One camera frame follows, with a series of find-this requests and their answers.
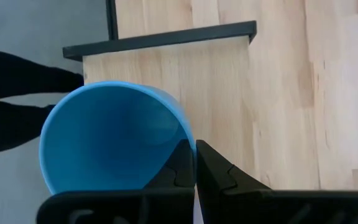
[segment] blue cup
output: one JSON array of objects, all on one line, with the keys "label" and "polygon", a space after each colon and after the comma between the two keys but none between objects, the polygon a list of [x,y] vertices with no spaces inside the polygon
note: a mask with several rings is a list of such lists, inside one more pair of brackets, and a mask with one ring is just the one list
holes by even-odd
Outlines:
[{"label": "blue cup", "polygon": [[168,93],[126,82],[85,85],[46,119],[41,171],[52,194],[141,189],[182,139],[195,152],[185,112]]}]

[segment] wooden table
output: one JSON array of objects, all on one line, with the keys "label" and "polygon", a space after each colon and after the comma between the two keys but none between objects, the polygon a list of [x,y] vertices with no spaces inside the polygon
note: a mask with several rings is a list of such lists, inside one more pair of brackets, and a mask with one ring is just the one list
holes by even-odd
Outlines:
[{"label": "wooden table", "polygon": [[358,0],[116,0],[119,37],[256,20],[258,34],[84,57],[161,88],[195,138],[273,189],[358,189]]}]

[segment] black trousers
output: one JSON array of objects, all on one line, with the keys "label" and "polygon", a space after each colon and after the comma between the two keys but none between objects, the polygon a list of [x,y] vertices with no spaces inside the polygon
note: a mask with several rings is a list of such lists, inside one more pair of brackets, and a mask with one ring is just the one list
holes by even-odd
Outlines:
[{"label": "black trousers", "polygon": [[[82,86],[83,77],[0,52],[0,98],[31,93],[66,93]],[[40,135],[51,107],[0,102],[0,152]]]}]

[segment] gray floor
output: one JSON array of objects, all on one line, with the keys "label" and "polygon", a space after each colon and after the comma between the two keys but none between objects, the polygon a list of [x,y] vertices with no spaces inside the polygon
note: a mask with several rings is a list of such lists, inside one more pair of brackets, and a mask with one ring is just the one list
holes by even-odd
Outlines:
[{"label": "gray floor", "polygon": [[[80,63],[62,57],[62,47],[107,40],[105,10],[103,0],[0,0],[0,51],[81,72]],[[6,101],[45,106],[62,96]],[[39,205],[49,196],[39,169],[38,142],[0,152],[0,223],[35,223]]]}]

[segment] light wood grain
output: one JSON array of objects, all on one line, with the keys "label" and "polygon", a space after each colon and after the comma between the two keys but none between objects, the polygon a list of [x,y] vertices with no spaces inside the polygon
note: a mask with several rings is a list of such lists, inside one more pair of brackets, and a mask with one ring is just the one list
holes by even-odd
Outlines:
[{"label": "light wood grain", "polygon": [[116,2],[120,37],[249,20],[258,34],[85,57],[87,83],[168,91],[196,138],[274,189],[358,189],[358,0]]}]

